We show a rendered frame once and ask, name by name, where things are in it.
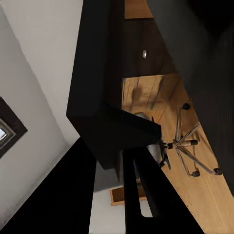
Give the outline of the swivel chair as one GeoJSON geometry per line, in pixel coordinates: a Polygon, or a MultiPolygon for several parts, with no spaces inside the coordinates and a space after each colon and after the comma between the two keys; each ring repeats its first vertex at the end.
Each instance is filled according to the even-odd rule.
{"type": "MultiPolygon", "coordinates": [[[[204,165],[198,158],[193,156],[185,148],[185,147],[197,145],[197,140],[187,140],[187,138],[191,136],[191,134],[194,133],[195,130],[197,130],[201,126],[201,124],[198,123],[188,134],[182,137],[181,135],[181,109],[188,110],[189,108],[190,106],[188,103],[183,104],[182,108],[178,108],[177,121],[176,121],[176,134],[175,134],[175,139],[173,139],[172,143],[166,144],[162,141],[162,138],[161,138],[158,144],[147,145],[146,147],[149,150],[149,152],[152,154],[152,156],[154,157],[154,159],[156,160],[160,168],[162,168],[166,163],[168,163],[169,169],[171,170],[171,165],[168,160],[167,152],[168,152],[168,149],[176,149],[176,152],[178,153],[178,156],[182,162],[182,165],[184,167],[187,177],[191,177],[191,176],[199,177],[199,175],[197,174],[197,171],[193,172],[192,174],[189,174],[184,154],[188,156],[189,158],[191,158],[193,161],[195,161],[209,174],[222,175],[221,170],[219,168],[215,168],[213,171],[211,171],[206,165],[204,165]]],[[[153,118],[152,120],[150,120],[149,117],[146,117],[144,114],[136,113],[136,116],[154,122],[153,118]]],[[[136,181],[140,182],[140,177],[139,177],[135,163],[134,163],[134,170],[135,170],[135,175],[136,175],[136,181]]],[[[120,183],[119,185],[115,185],[111,181],[109,176],[103,170],[102,166],[97,162],[93,193],[97,194],[97,193],[110,191],[110,190],[122,188],[122,187],[124,187],[124,181],[123,181],[123,157],[122,157],[122,150],[121,150],[120,151],[120,183]]],[[[137,188],[143,189],[142,184],[138,183],[137,188]]]]}

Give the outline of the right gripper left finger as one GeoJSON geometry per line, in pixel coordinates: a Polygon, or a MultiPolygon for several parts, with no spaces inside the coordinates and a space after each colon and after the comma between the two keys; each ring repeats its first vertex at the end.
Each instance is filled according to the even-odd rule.
{"type": "Polygon", "coordinates": [[[79,137],[0,234],[88,234],[96,168],[79,137]]]}

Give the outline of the keyboard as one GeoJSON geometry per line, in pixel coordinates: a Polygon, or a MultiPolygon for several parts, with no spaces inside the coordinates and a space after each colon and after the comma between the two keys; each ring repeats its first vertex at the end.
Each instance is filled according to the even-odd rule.
{"type": "Polygon", "coordinates": [[[158,144],[161,125],[122,110],[125,0],[83,0],[66,116],[115,185],[120,151],[158,144]]]}

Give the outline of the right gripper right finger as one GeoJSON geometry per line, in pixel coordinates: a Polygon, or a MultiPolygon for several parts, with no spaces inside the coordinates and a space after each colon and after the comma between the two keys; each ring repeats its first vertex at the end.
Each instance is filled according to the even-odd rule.
{"type": "Polygon", "coordinates": [[[205,234],[146,146],[122,157],[126,234],[205,234]],[[141,214],[134,163],[153,217],[141,214]]]}

